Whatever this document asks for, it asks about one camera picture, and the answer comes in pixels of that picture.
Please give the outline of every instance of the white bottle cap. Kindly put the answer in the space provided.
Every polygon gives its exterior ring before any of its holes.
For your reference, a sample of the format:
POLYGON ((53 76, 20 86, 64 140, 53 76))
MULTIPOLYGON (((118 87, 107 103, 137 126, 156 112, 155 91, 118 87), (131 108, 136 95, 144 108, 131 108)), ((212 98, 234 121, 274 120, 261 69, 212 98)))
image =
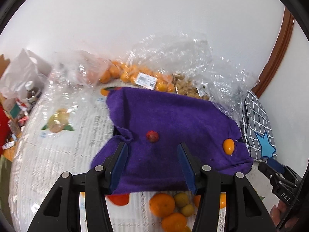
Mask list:
POLYGON ((34 82, 33 81, 28 81, 26 84, 25 84, 25 87, 26 87, 26 90, 31 90, 33 87, 34 87, 34 82))

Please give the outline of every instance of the blue star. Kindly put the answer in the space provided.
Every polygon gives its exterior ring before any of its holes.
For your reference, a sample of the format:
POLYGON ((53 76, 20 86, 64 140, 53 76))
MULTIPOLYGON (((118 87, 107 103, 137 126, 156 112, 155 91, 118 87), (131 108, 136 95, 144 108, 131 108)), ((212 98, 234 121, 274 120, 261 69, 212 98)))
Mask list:
POLYGON ((262 158, 272 158, 273 154, 276 152, 276 149, 270 144, 268 134, 264 132, 263 137, 255 133, 257 140, 260 143, 261 147, 261 157, 262 158))

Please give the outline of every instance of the red fruit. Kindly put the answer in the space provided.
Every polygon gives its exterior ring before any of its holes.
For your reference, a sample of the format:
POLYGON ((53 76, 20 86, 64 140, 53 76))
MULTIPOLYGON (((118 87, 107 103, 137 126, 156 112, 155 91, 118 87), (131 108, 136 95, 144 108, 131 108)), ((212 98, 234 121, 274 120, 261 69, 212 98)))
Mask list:
POLYGON ((106 197, 117 206, 124 206, 129 203, 130 194, 113 194, 107 195, 106 197))
POLYGON ((159 140, 159 134, 155 131, 149 131, 146 133, 146 138, 154 143, 154 142, 157 142, 159 140))

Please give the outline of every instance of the printed green leaf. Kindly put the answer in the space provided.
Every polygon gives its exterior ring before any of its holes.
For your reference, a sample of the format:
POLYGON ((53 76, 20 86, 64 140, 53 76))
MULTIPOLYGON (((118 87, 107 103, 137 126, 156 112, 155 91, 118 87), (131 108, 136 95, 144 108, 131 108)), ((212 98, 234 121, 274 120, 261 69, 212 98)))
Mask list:
POLYGON ((70 124, 66 124, 66 125, 64 126, 63 130, 74 131, 73 127, 71 127, 70 124))
POLYGON ((41 130, 47 130, 48 129, 48 125, 46 124, 45 126, 42 127, 41 130))

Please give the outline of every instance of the finger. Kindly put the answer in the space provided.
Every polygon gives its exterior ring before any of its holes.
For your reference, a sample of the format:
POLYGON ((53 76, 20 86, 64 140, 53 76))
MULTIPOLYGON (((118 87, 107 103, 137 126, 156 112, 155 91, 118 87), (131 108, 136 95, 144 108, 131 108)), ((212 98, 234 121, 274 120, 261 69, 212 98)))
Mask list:
POLYGON ((280 210, 281 213, 284 213, 286 211, 286 204, 283 201, 279 201, 278 209, 280 210))
POLYGON ((280 210, 276 207, 276 205, 274 205, 269 213, 272 222, 275 224, 275 226, 277 226, 280 222, 280 210))
POLYGON ((290 220, 288 220, 286 222, 285 227, 286 228, 293 228, 297 221, 298 221, 298 218, 297 217, 293 217, 293 218, 291 218, 290 220))

